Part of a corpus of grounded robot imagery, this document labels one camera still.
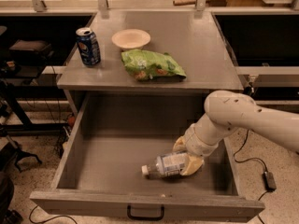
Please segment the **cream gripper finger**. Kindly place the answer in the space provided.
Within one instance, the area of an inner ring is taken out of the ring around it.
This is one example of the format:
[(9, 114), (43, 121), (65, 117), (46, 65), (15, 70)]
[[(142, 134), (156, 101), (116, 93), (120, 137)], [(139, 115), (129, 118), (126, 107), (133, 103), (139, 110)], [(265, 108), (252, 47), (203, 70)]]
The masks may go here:
[(201, 168), (203, 164), (204, 159), (202, 157), (187, 154), (185, 157), (184, 168), (181, 170), (180, 174), (182, 176), (193, 175)]
[(177, 141), (175, 142), (175, 144), (173, 145), (172, 150), (174, 152), (179, 152), (179, 151), (185, 151), (186, 150), (186, 146), (185, 146), (185, 140), (184, 137), (181, 136), (177, 139)]

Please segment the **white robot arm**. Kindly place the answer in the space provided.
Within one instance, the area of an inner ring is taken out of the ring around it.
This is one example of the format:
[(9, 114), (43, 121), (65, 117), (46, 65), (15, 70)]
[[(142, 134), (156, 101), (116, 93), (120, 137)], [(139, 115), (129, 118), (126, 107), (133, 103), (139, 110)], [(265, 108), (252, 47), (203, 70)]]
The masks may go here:
[(186, 151), (183, 176), (193, 175), (219, 142), (237, 128), (252, 130), (292, 151), (299, 150), (297, 114), (265, 108), (241, 93), (213, 91), (204, 102), (205, 114), (174, 144), (174, 151)]

